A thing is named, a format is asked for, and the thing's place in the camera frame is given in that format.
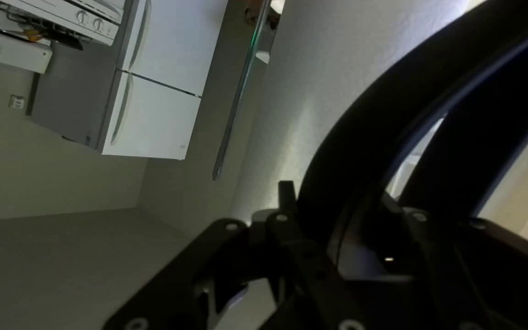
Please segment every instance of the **white door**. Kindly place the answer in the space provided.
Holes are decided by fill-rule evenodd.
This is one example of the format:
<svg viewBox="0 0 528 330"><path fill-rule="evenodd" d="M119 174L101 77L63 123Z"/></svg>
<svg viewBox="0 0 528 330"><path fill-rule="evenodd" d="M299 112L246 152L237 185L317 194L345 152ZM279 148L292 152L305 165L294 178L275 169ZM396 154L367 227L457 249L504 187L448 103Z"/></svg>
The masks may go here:
<svg viewBox="0 0 528 330"><path fill-rule="evenodd" d="M123 70L204 93L228 0L140 2Z"/></svg>
<svg viewBox="0 0 528 330"><path fill-rule="evenodd" d="M185 159L200 99L121 73L103 154Z"/></svg>

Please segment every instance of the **black plastic part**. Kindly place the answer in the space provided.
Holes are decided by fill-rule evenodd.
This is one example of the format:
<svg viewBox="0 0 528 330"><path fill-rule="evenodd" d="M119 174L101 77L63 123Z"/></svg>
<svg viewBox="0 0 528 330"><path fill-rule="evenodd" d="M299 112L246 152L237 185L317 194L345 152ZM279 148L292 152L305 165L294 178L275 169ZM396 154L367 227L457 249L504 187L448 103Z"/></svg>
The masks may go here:
<svg viewBox="0 0 528 330"><path fill-rule="evenodd" d="M184 253L141 288L107 324L105 330L129 330L143 319L158 330L206 330L218 321L222 308L213 288L211 273L226 266L235 246L246 246L248 227L237 220L222 220L207 227Z"/></svg>
<svg viewBox="0 0 528 330"><path fill-rule="evenodd" d="M422 268L418 279L429 286L442 328L457 330L462 324L477 324L481 330L492 330L495 326L488 306L457 247L457 229L446 220L416 209L407 209L404 214L404 225L409 227L420 249L415 260Z"/></svg>
<svg viewBox="0 0 528 330"><path fill-rule="evenodd" d="M316 319L310 317L306 302L299 295L292 295L277 312L261 326L261 330L286 330L286 328L316 328Z"/></svg>
<svg viewBox="0 0 528 330"><path fill-rule="evenodd" d="M349 288L360 308L380 330L440 330L426 286L409 275L385 275L371 280L350 280Z"/></svg>
<svg viewBox="0 0 528 330"><path fill-rule="evenodd" d="M297 192L294 181L279 183L279 209L290 216L297 214Z"/></svg>
<svg viewBox="0 0 528 330"><path fill-rule="evenodd" d="M464 227L460 253L490 308L528 328L528 242L492 222L477 222Z"/></svg>
<svg viewBox="0 0 528 330"><path fill-rule="evenodd" d="M369 324L334 262L314 240L303 236L294 218L283 222L273 218L268 229L273 246L279 247L279 268L295 282L297 295L306 299L310 317L319 328L339 328L341 321L354 319L367 330L378 330L376 324Z"/></svg>
<svg viewBox="0 0 528 330"><path fill-rule="evenodd" d="M526 143L528 49L448 114L400 203L477 214Z"/></svg>
<svg viewBox="0 0 528 330"><path fill-rule="evenodd" d="M354 216L369 220L389 178L431 125L526 49L528 0L490 0L393 66L317 150L297 202L303 231L328 246L332 236L343 238Z"/></svg>

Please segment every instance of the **cabinet door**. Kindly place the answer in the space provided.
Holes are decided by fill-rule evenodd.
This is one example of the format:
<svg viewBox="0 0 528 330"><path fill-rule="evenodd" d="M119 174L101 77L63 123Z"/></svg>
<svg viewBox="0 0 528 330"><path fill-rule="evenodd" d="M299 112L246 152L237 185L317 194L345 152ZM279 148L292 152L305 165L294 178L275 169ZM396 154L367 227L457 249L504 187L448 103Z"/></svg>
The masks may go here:
<svg viewBox="0 0 528 330"><path fill-rule="evenodd" d="M103 154L185 159L200 99L121 73Z"/></svg>
<svg viewBox="0 0 528 330"><path fill-rule="evenodd" d="M228 0L140 2L123 70L204 93Z"/></svg>

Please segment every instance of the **bolt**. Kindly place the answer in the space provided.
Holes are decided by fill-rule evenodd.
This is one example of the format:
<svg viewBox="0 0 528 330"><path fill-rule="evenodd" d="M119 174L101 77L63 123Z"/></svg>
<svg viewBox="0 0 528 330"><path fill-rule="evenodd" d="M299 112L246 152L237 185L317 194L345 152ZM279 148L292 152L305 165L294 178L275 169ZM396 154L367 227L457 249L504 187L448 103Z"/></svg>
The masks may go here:
<svg viewBox="0 0 528 330"><path fill-rule="evenodd" d="M286 214L277 214L277 222L288 222L288 216Z"/></svg>
<svg viewBox="0 0 528 330"><path fill-rule="evenodd" d="M471 220L470 225L473 229L479 229L479 231L484 231L486 229L486 224L482 220Z"/></svg>
<svg viewBox="0 0 528 330"><path fill-rule="evenodd" d="M339 330L365 330L365 328L356 319L345 319L345 321L339 323Z"/></svg>
<svg viewBox="0 0 528 330"><path fill-rule="evenodd" d="M482 326L470 323L470 321L464 321L464 323L460 323L459 330L482 330Z"/></svg>
<svg viewBox="0 0 528 330"><path fill-rule="evenodd" d="M418 220L418 222L427 222L427 214L426 213L420 213L420 211L415 211L413 213L413 218Z"/></svg>
<svg viewBox="0 0 528 330"><path fill-rule="evenodd" d="M229 222L229 224L226 225L228 231L237 231L239 227L240 227L240 225L235 224L235 222Z"/></svg>
<svg viewBox="0 0 528 330"><path fill-rule="evenodd" d="M151 323L145 317L136 317L125 324L125 330L149 330Z"/></svg>

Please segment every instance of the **black metal bracket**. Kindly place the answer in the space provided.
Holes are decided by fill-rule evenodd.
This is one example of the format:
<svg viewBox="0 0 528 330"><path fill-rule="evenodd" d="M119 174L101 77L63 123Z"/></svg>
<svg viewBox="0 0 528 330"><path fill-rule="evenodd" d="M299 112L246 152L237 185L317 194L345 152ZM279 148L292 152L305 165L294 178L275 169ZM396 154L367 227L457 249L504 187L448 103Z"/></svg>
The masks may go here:
<svg viewBox="0 0 528 330"><path fill-rule="evenodd" d="M268 279L279 310L262 328L372 326L327 253L295 222L295 191L281 183L281 211L248 227L218 220L141 288L105 330L215 328L250 280Z"/></svg>

